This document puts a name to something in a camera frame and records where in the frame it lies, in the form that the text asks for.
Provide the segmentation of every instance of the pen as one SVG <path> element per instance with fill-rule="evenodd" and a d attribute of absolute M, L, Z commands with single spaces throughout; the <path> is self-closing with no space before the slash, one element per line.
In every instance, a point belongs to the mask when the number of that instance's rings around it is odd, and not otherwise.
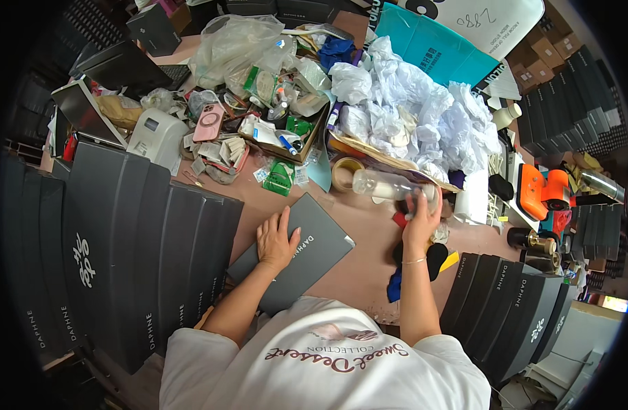
<path fill-rule="evenodd" d="M 291 155 L 295 155 L 298 153 L 298 151 L 296 151 L 296 149 L 286 140 L 286 138 L 283 135 L 280 135 L 278 139 L 285 146 L 285 148 L 289 150 L 289 153 Z"/>

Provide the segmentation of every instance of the blue cloth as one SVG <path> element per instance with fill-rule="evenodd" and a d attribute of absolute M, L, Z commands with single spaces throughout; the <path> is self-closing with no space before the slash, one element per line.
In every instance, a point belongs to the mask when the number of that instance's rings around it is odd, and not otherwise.
<path fill-rule="evenodd" d="M 328 36 L 325 44 L 318 51 L 318 59 L 327 73 L 336 62 L 351 63 L 353 61 L 351 58 L 353 51 L 355 51 L 353 40 L 342 40 L 334 36 Z"/>
<path fill-rule="evenodd" d="M 400 299 L 400 281 L 402 276 L 400 274 L 400 268 L 396 268 L 396 273 L 390 278 L 390 283 L 387 285 L 387 299 L 390 303 L 394 303 Z"/>

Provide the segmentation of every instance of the pink phone case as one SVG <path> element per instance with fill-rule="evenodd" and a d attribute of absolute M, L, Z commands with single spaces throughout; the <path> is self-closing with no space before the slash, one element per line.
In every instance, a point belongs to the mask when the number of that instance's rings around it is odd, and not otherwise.
<path fill-rule="evenodd" d="M 193 134 L 194 142 L 211 141 L 218 137 L 223 124 L 223 107 L 218 104 L 204 106 Z"/>

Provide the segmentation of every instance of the plastic bottle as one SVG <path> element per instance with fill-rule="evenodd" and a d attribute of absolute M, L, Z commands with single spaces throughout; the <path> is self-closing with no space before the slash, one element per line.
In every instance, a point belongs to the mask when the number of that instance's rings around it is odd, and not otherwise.
<path fill-rule="evenodd" d="M 353 175 L 353 191 L 360 195 L 404 201 L 407 194 L 415 195 L 415 189 L 421 189 L 428 201 L 428 212 L 437 210 L 439 199 L 433 184 L 414 184 L 402 175 L 382 173 L 376 170 L 359 169 Z"/>
<path fill-rule="evenodd" d="M 519 104 L 512 104 L 507 108 L 500 108 L 493 114 L 492 122 L 496 124 L 496 130 L 503 129 L 510 125 L 515 118 L 521 117 Z"/>

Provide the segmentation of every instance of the desk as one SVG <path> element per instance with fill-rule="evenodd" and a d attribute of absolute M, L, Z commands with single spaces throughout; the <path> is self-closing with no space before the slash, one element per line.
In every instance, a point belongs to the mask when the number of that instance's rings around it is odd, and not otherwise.
<path fill-rule="evenodd" d="M 182 44 L 175 54 L 152 59 L 157 64 L 177 64 L 193 55 L 199 43 L 199 36 L 183 37 Z M 189 184 L 190 181 L 182 171 L 189 169 L 191 162 L 183 160 L 178 176 L 174 179 Z M 386 293 L 387 284 L 395 271 L 395 265 L 391 261 L 392 249 L 400 240 L 400 228 L 392 221 L 395 212 L 393 205 L 391 203 L 376 205 L 369 197 L 339 193 L 334 188 L 325 193 L 313 182 L 303 187 L 294 186 L 289 196 L 283 197 L 263 189 L 261 184 L 256 182 L 252 173 L 260 166 L 259 160 L 249 158 L 235 182 L 229 186 L 217 184 L 206 174 L 201 175 L 205 189 L 245 202 L 236 231 L 231 262 L 255 242 L 258 225 L 274 212 L 281 210 L 285 205 L 293 205 L 305 192 L 309 192 L 353 238 L 357 246 L 306 294 L 337 299 L 365 311 L 382 324 L 398 324 L 399 302 L 390 304 Z M 519 251 L 507 245 L 505 231 L 503 235 L 499 235 L 496 228 L 461 224 L 454 218 L 449 219 L 449 227 L 447 247 L 450 250 L 457 250 L 460 253 L 488 253 L 510 260 L 519 259 Z M 458 264 L 441 272 L 432 283 L 435 304 L 440 314 L 449 297 L 457 266 Z"/>

